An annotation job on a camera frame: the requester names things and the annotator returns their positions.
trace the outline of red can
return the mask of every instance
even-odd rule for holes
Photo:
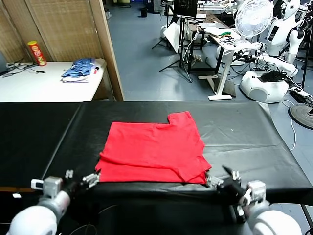
[[[44,54],[42,53],[42,51],[40,50],[40,47],[37,43],[37,41],[31,41],[31,42],[28,42],[27,43],[31,49],[31,51],[33,52],[37,62],[38,62],[38,65],[39,66],[44,66],[47,64],[47,61],[45,60],[45,56]]]

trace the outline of folded red shirt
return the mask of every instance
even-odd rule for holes
[[[212,166],[191,114],[173,113],[168,119],[170,124],[112,123],[96,166],[100,181],[205,184]]]

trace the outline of blue floor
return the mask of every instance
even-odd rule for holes
[[[197,76],[192,74],[194,82],[188,83],[180,69],[166,69],[164,72],[158,72],[161,68],[177,60],[178,56],[173,51],[161,46],[151,50],[153,45],[159,41],[160,28],[162,25],[166,25],[166,17],[161,18],[159,14],[148,13],[147,18],[140,18],[138,17],[140,7],[141,4],[132,4],[132,8],[109,8],[112,17],[108,20],[108,24],[125,99],[207,100],[210,102],[207,97],[213,92],[206,80],[198,80]],[[216,46],[208,43],[204,46],[203,52],[196,50],[194,54],[202,54],[203,58],[208,56],[209,61],[214,65],[216,62],[215,51]],[[295,77],[296,82],[302,81],[302,65],[301,62],[298,62],[299,73]],[[243,68],[244,66],[236,67],[235,70],[241,71]],[[313,94],[312,77],[313,71],[308,70],[305,90],[311,94]],[[239,84],[241,76],[232,81]],[[237,97],[233,100],[247,100],[238,86],[236,86],[236,94]],[[290,95],[286,95],[285,99],[296,103]],[[286,144],[292,148],[294,136],[288,108],[282,103],[278,103],[270,104],[269,110],[278,132]],[[313,183],[313,131],[297,123],[294,123],[294,127],[297,133],[297,142],[292,153],[308,179]],[[309,228],[300,205],[276,204],[272,207],[295,218],[303,232]],[[308,208],[313,217],[313,208]]]

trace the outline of folded blue clothes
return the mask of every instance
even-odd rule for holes
[[[91,73],[91,68],[94,66],[93,58],[83,58],[73,62],[72,67],[68,69],[62,77],[74,77],[88,76]]]

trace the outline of trash bin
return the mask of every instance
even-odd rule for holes
[[[143,17],[143,18],[147,17],[147,8],[146,7],[141,8],[140,11],[141,11],[141,17]]]

